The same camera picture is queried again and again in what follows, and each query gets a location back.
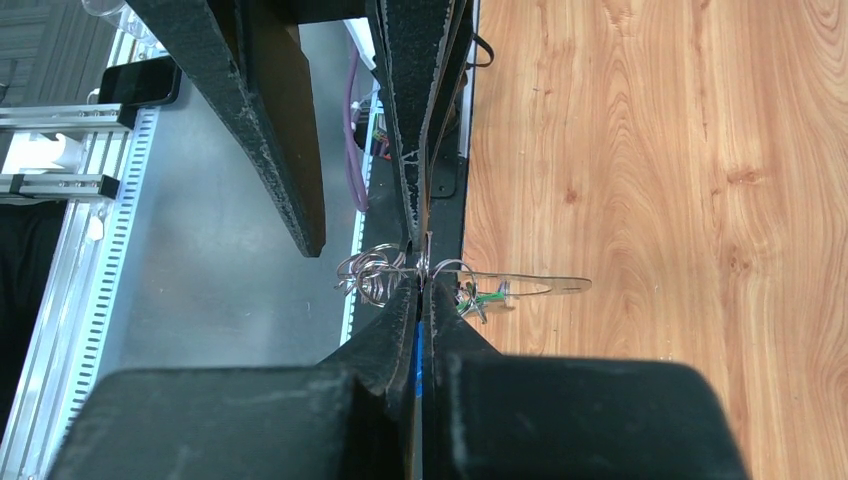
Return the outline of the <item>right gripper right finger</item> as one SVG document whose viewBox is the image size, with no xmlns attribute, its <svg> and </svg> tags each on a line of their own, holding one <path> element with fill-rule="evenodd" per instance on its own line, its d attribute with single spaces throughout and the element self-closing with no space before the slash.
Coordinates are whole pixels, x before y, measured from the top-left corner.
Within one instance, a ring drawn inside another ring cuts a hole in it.
<svg viewBox="0 0 848 480">
<path fill-rule="evenodd" d="M 744 479 L 706 379 L 679 364 L 498 352 L 432 283 L 423 314 L 427 479 Z"/>
</svg>

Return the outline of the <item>silver keyring holder with rings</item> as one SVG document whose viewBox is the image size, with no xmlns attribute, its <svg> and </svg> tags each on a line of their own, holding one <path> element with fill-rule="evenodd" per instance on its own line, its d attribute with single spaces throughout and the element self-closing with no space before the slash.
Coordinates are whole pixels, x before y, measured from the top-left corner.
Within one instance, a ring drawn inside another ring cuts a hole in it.
<svg viewBox="0 0 848 480">
<path fill-rule="evenodd" d="M 476 308 L 462 315 L 457 309 L 461 292 L 468 289 L 468 284 L 481 292 L 494 292 L 502 283 L 507 283 L 511 310 L 522 298 L 579 294 L 592 287 L 588 278 L 482 272 L 459 259 L 442 260 L 434 266 L 423 262 L 410 266 L 405 253 L 393 243 L 378 244 L 348 257 L 338 265 L 336 275 L 338 290 L 346 295 L 355 294 L 361 303 L 378 308 L 388 303 L 399 283 L 406 278 L 418 276 L 422 280 L 443 281 L 454 296 L 459 315 L 476 316 L 483 323 L 493 311 Z"/>
</svg>

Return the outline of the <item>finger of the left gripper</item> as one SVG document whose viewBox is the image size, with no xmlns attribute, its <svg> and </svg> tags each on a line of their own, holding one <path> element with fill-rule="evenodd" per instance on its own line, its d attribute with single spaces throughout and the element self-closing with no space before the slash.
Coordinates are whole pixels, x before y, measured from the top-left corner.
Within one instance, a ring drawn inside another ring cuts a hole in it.
<svg viewBox="0 0 848 480">
<path fill-rule="evenodd" d="M 470 1 L 369 1 L 379 99 L 401 215 L 402 251 L 423 251 L 431 170 L 473 37 Z"/>
<path fill-rule="evenodd" d="M 269 1 L 133 1 L 259 175 L 296 247 L 326 243 L 308 61 Z"/>
</svg>

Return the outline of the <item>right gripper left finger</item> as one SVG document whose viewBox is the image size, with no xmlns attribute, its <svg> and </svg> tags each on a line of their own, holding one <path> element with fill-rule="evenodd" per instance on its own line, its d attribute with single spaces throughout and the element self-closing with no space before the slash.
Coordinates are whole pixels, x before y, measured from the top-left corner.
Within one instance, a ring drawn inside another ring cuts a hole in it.
<svg viewBox="0 0 848 480">
<path fill-rule="evenodd" d="M 415 322 L 402 280 L 314 366 L 137 369 L 99 381 L 52 479 L 408 479 Z"/>
</svg>

